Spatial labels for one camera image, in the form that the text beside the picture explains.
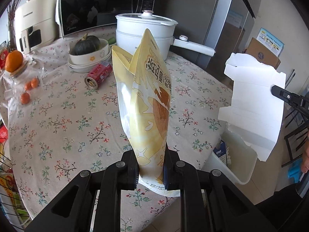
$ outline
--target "poster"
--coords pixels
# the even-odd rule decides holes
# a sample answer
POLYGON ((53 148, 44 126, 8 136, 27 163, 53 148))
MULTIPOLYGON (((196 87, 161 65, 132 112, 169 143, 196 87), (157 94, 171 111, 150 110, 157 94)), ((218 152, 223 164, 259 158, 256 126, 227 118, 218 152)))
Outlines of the poster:
POLYGON ((276 38, 266 29, 261 28, 256 39, 265 47, 267 47, 273 54, 275 54, 276 57, 279 57, 283 50, 284 43, 281 42, 278 38, 276 38))

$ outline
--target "cardboard box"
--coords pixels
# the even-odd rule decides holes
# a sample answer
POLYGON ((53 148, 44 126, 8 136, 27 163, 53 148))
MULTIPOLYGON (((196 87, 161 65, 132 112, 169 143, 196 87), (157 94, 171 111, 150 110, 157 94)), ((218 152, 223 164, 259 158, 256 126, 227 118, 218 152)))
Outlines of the cardboard box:
POLYGON ((251 39, 245 53, 255 57, 263 64, 273 66, 275 69, 277 69, 280 64, 280 59, 255 38, 251 39))
POLYGON ((250 55, 232 53, 224 74, 234 81, 233 96, 231 106, 219 109, 218 120, 226 121, 228 130, 255 150, 260 161, 266 161, 277 143, 284 106, 271 87, 284 88, 285 73, 250 55))

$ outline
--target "white electric cooking pot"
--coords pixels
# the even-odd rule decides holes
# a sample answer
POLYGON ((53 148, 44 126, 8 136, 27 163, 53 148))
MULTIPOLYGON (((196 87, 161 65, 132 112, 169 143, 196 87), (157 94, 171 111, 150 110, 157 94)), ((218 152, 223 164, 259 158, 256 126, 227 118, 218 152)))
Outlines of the white electric cooking pot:
POLYGON ((152 33, 164 60, 167 58, 171 45, 209 56, 213 56, 215 53, 212 48, 189 42, 186 36, 181 35, 179 39, 175 39, 173 34, 178 23, 166 17, 154 16, 153 11, 144 10, 143 14, 120 14, 116 18, 117 45, 132 55, 141 43, 145 29, 149 29, 152 33))

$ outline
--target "pot handle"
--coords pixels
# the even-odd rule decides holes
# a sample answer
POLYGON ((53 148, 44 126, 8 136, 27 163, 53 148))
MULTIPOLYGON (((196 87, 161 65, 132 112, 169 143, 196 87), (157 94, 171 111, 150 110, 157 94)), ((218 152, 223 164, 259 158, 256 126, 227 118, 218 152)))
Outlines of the pot handle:
POLYGON ((198 43, 189 42, 189 41, 174 39, 174 42, 172 43, 172 45, 185 48, 188 50, 193 50, 193 51, 196 51, 196 52, 208 55, 208 56, 214 56, 215 54, 214 49, 198 44, 198 43))

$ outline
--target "orange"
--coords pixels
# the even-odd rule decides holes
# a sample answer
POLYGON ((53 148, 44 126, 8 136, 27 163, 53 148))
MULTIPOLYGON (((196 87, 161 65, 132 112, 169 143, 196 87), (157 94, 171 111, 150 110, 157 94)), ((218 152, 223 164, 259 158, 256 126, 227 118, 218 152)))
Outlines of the orange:
POLYGON ((5 61, 5 70, 8 72, 16 71, 23 63, 23 54, 14 50, 7 55, 7 60, 5 61))
POLYGON ((25 83, 24 88, 25 88, 25 90, 32 90, 31 81, 25 83))
POLYGON ((26 92, 24 92, 21 96, 20 96, 20 102, 22 104, 28 104, 30 102, 30 95, 26 92))
POLYGON ((31 86, 32 88, 37 88, 39 86, 40 81, 38 80, 38 78, 33 78, 31 80, 31 86))

